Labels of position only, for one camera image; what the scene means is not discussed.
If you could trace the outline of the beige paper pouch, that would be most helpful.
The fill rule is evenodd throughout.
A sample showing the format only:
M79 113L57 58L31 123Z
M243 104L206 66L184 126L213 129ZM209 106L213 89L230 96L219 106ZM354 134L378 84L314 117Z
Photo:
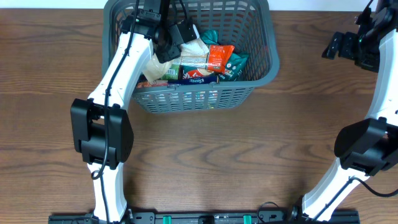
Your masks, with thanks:
M179 47L182 50L181 56L183 57L204 56L210 51L209 47L199 37L195 40L187 42L186 44L181 44ZM154 54L146 64L146 67L143 69L143 74L148 82L153 83L165 75L165 73L172 66L173 62L174 61L171 60L169 62L160 63L156 54Z

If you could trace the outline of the green lidded small jar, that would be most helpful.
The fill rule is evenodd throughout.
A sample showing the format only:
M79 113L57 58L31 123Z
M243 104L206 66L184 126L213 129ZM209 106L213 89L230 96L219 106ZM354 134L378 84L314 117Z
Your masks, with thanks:
M180 76L180 65L172 64L166 73L160 78L161 80L178 80Z

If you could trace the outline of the red and yellow snack pack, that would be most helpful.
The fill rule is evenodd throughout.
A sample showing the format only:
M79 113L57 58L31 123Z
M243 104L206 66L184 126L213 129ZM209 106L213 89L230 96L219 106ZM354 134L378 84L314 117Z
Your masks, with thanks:
M232 55L233 45L208 45L209 52L198 56L181 56L173 60L174 65L202 68L213 72L223 72Z

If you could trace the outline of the colourful tissue multipack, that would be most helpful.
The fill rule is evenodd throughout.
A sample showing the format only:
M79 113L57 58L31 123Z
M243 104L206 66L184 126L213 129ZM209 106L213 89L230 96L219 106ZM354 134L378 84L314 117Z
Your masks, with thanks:
M210 75L207 77L190 78L183 80L155 80L153 82L140 82L136 85L136 88L149 88L157 86L174 86L174 85L198 85L198 84L209 84L218 83L219 78L216 75Z

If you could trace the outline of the green Nescafe 3in1 bag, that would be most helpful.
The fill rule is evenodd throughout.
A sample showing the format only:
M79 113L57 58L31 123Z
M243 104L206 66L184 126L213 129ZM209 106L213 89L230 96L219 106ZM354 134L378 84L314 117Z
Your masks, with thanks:
M208 45L220 45L218 43L218 32L216 30L206 30L200 35L201 40ZM182 66L183 79L207 77L217 75L221 82L233 82L239 79L243 74L249 54L241 52L240 54L232 53L223 72L213 72L202 68Z

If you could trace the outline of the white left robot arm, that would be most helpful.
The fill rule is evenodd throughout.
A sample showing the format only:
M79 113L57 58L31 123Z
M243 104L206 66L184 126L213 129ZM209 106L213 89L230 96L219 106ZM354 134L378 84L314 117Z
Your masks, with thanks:
M199 37L189 17L168 22L169 6L170 1L135 3L100 84L71 105L74 147L88 165L95 190L93 223L126 221L123 166L134 141L127 110L141 73L153 56L169 62L181 55L181 44Z

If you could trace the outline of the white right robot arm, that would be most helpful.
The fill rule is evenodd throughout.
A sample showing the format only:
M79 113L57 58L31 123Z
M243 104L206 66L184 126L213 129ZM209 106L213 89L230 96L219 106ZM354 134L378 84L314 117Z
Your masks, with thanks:
M373 99L364 120L338 133L335 160L293 207L291 221L348 222L337 206L356 186L397 164L397 1L378 1L375 11L366 6L356 24L356 33L335 33L322 56L343 57L376 72Z

